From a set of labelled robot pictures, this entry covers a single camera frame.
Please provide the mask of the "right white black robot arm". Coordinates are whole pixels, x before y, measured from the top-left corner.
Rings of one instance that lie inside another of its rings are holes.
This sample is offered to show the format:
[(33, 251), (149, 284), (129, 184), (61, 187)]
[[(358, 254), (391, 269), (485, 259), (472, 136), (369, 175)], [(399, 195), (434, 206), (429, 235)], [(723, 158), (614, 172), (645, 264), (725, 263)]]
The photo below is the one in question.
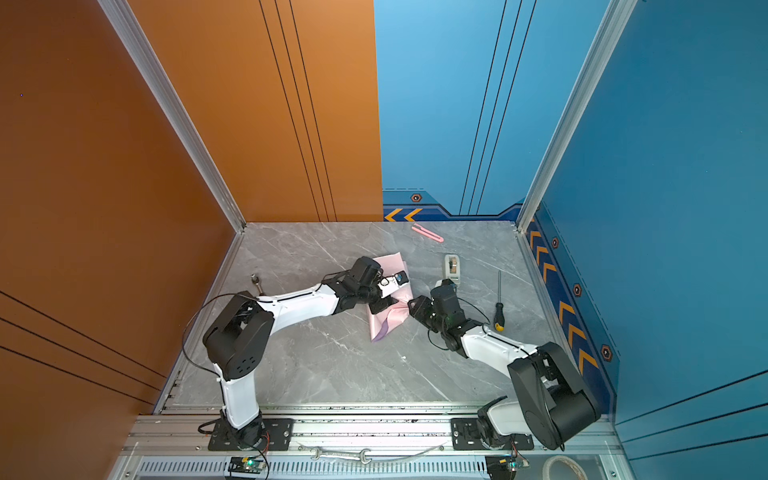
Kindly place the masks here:
[(530, 435), (550, 450), (600, 420), (602, 409), (569, 354), (554, 342), (540, 346), (506, 338), (486, 323), (437, 298), (408, 302), (410, 315), (437, 333), (445, 347), (507, 377), (515, 398), (501, 396), (477, 412), (484, 445), (504, 449), (516, 435)]

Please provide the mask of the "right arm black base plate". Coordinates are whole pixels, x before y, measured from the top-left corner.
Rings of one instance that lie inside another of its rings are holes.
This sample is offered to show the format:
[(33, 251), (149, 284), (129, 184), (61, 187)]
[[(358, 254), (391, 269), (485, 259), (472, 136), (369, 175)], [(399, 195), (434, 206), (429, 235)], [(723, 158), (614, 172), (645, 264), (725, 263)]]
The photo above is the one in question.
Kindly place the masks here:
[(474, 418), (450, 420), (451, 441), (454, 450), (531, 451), (533, 437), (527, 434), (499, 435), (491, 431), (487, 421)]

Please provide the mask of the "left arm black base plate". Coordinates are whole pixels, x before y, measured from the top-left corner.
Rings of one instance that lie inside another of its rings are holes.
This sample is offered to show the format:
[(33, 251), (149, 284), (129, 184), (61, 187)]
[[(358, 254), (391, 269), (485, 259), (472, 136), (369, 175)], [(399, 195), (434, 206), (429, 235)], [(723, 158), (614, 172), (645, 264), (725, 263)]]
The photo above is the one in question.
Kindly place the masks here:
[(284, 452), (289, 449), (293, 429), (292, 418), (258, 417), (241, 429), (231, 426), (226, 418), (220, 418), (213, 423), (207, 449)]

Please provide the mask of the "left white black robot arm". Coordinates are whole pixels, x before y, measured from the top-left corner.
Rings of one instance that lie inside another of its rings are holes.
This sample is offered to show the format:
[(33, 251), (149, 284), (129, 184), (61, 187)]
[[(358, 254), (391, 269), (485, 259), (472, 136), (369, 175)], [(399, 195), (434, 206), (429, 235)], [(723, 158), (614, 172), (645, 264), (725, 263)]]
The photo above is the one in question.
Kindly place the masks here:
[(272, 334), (359, 304), (391, 306), (393, 294), (408, 284), (403, 270), (388, 277), (376, 272), (362, 282), (346, 271), (308, 289), (274, 297), (235, 294), (203, 338), (222, 392), (217, 430), (226, 434), (235, 448), (264, 449), (267, 427), (257, 401), (255, 369)]

